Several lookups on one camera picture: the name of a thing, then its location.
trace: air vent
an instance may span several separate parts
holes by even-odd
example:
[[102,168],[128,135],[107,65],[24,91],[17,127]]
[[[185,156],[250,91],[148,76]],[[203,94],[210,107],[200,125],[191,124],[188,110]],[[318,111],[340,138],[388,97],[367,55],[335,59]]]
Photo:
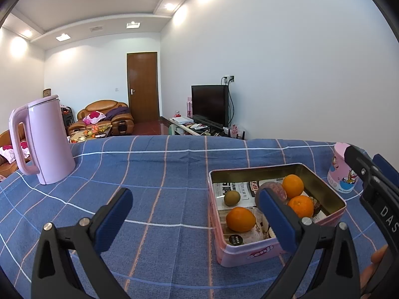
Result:
[[94,33],[95,31],[100,31],[100,30],[102,30],[102,26],[97,26],[97,27],[90,28],[90,31],[92,33]]

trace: orange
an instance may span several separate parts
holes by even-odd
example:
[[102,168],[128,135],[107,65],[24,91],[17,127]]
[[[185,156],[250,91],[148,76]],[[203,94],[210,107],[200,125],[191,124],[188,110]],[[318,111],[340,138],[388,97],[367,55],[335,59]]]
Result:
[[287,175],[283,180],[283,188],[289,199],[300,196],[304,190],[304,185],[298,175]]
[[313,216],[313,201],[307,196],[297,196],[292,198],[288,205],[295,211],[299,218]]
[[226,216],[227,226],[238,233],[250,231],[256,224],[256,218],[247,208],[234,207]]

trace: door frame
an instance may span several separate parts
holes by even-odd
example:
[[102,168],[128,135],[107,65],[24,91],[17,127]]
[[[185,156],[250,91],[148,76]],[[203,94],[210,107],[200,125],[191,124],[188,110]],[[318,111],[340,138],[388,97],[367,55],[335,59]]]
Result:
[[155,53],[155,55],[156,55],[156,59],[155,59],[156,60],[156,71],[155,71],[156,72],[156,96],[157,96],[157,103],[158,103],[158,119],[159,119],[160,118],[160,109],[159,109],[159,86],[158,86],[158,52],[138,52],[138,53],[127,53],[126,54],[127,95],[128,95],[129,110],[130,110],[130,112],[132,112],[132,110],[130,108],[130,96],[131,96],[130,89],[131,89],[131,87],[130,87],[130,82],[129,82],[129,61],[128,61],[129,55],[153,54],[153,53]]

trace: tiled floor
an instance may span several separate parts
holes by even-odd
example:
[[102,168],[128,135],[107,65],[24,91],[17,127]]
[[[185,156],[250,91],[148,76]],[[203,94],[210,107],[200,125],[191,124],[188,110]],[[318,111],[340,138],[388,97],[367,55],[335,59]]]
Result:
[[133,135],[168,135],[170,122],[158,120],[155,122],[140,122],[134,124]]

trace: plaid tablecloth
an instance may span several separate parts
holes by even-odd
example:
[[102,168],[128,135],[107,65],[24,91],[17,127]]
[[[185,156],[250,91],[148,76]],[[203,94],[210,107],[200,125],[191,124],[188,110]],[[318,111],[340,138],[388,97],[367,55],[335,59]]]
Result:
[[[121,187],[134,203],[105,263],[132,298],[260,298],[288,259],[224,268],[216,262],[207,212],[207,172],[302,162],[326,179],[334,143],[301,140],[242,141],[221,137],[125,136],[73,144],[75,170],[59,183],[40,185],[19,171],[0,183],[0,265],[30,298],[36,244],[46,222],[57,227],[91,217]],[[360,268],[385,241],[358,200],[358,185],[344,195]],[[87,292],[97,297],[71,253]],[[312,278],[320,252],[297,292]]]

